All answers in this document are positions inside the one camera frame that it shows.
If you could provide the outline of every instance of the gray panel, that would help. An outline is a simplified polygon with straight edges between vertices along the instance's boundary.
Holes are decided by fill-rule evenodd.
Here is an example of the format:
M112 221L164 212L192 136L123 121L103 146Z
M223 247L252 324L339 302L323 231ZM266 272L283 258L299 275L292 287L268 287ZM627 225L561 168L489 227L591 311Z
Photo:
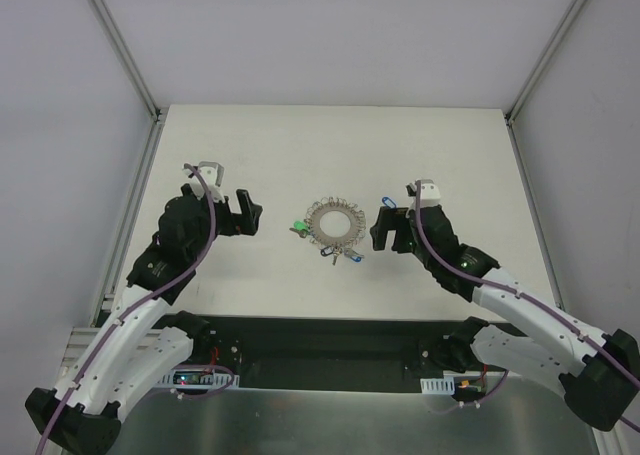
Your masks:
M0 0L0 453L86 325L147 112L86 0Z
M509 109L571 0L106 0L171 103Z
M110 455L596 454L592 432L551 392L510 379L479 410L449 397L233 390L141 402Z
M638 0L591 0L514 129L567 308L640 339L638 20Z

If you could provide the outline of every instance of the purple cable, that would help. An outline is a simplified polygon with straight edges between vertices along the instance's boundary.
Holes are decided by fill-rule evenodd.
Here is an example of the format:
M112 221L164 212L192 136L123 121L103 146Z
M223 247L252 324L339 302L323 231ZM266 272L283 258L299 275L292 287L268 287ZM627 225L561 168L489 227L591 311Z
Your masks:
M416 225L417 225L417 229L418 229L418 234L420 235L420 240L422 240L422 243L427 248L429 254L433 258L435 258L436 261L440 265L442 265L444 268L446 268L448 271L450 271L454 275L457 275L457 276L459 276L461 278L464 278L465 280L469 280L470 282L477 283L477 284L480 284L480 285L488 285L490 287L497 288L499 290L503 290L503 291L511 293L513 295L518 295L519 297L521 297L522 299L524 299L527 302L531 303L532 305L535 305L536 307L540 308L545 313L547 313L549 316L553 317L558 322L560 322L562 325L564 325L572 333L574 333L575 335L577 335L577 336L581 337L582 339L584 339L584 341L591 348L593 348L599 354L601 354L611 365L613 365L616 368L616 370L618 370L620 373L622 373L622 375L624 375L638 390L640 390L640 380L638 380L620 362L618 362L615 358L613 358L613 356L611 356L609 354L609 352L607 352L604 348L602 348L600 345L598 345L590 337L588 337L587 335L581 335L580 329L578 327L574 326L571 322L566 320L564 317L558 315L555 312L555 310L553 310L547 304L541 302L537 298L532 297L531 295L529 295L527 293L520 292L518 289L510 287L509 285L504 285L502 283L494 282L492 280L485 280L483 278L474 277L473 275L469 275L467 273L464 273L463 271L458 270L457 268L455 268L452 265L450 265L449 263L447 263L446 260L444 260L440 255L438 255L438 253L435 251L435 249L433 248L433 246L431 245L431 243L427 239L427 236L424 233L424 228L422 227L422 220L420 219L420 194L421 194L421 192L422 192L422 182L420 180L417 180L416 181L416 209L415 209L416 213L415 213L415 220L416 220ZM640 430L638 429L639 427L637 425L633 424L632 422L630 422L629 420L627 420L624 417L622 417L620 420L623 423L626 423L629 427L631 427L634 430L636 430L638 433L640 433Z
M507 381L507 377L509 376L509 370L505 370L504 373L502 374L502 377L500 377L500 380L498 380L498 383L496 383L495 387L493 387L491 390L489 390L489 392L482 397L480 400L478 400L478 408L480 408L480 406L484 405L485 403L487 403L489 400L491 400L496 392L498 390L500 390L500 388L504 385L504 382ZM449 413L455 412L458 408L465 408L465 407L475 407L476 403L475 402L465 402L462 405L458 404L458 405L454 405L451 408L447 408L446 410L442 410L442 411L438 411L438 410L429 410L431 413L435 413L436 415L447 415Z
M620 421L622 423L624 423L627 427L629 427L632 430L635 430L636 432L640 433L640 426L636 425L635 423L633 423L631 420L628 420L625 417L620 417Z
M131 314L131 312L134 312L136 309L138 309L140 306L147 303L149 300L152 300L158 297L158 295L161 295L167 290L175 287L178 283L182 282L185 278L187 278L196 268L198 268L198 265L200 265L202 261L205 259L205 257L207 256L207 253L209 252L209 249L211 248L211 245L213 245L213 241L216 238L216 212L215 212L215 206L213 204L213 195L211 195L211 190L209 190L209 187L207 186L207 182L204 181L204 179L202 178L202 175L198 173L198 170L196 168L189 165L188 163L184 164L184 168L190 170L191 173L193 173L193 175L198 179L198 182L200 182L200 185L202 185L202 188L204 189L204 194L207 197L207 204L209 205L209 215L211 217L211 230L209 231L209 238L207 239L207 243L202 249L202 252L200 252L200 255L198 255L198 258L196 259L196 261L193 262L193 265L187 268L184 271L184 273L182 273L182 275L174 278L166 285L158 288L157 290L150 293L149 295L141 298L136 303L134 303L129 308L127 308L122 313L122 315L118 317L118 320L120 322L124 322L125 319ZM107 343L107 340L109 340L109 337L111 337L111 335L113 334L116 328L118 328L118 325L114 324L107 329L104 336L100 339L100 341L96 344L95 348L91 351L91 353L87 357L87 360L84 362L82 367L80 367L80 370L78 370L78 373L73 379L74 384L78 385L80 383L80 380L82 380L82 377L87 372L87 370L89 369L89 367L91 366L95 358L98 356L98 353L100 353L100 350L102 349L102 347L104 347L105 343ZM40 437L40 442L38 443L38 447L36 448L35 455L42 455L42 453L44 452L44 447L47 444L49 435L51 435L51 431L53 430L53 427L58 421L58 418L60 417L62 410L67 405L67 402L71 398L74 390L75 388L73 387L69 388L69 390L67 390L67 392L64 394L64 396L60 400L60 403L58 403L56 410L53 412L53 415L49 419L47 426L42 432L42 436Z

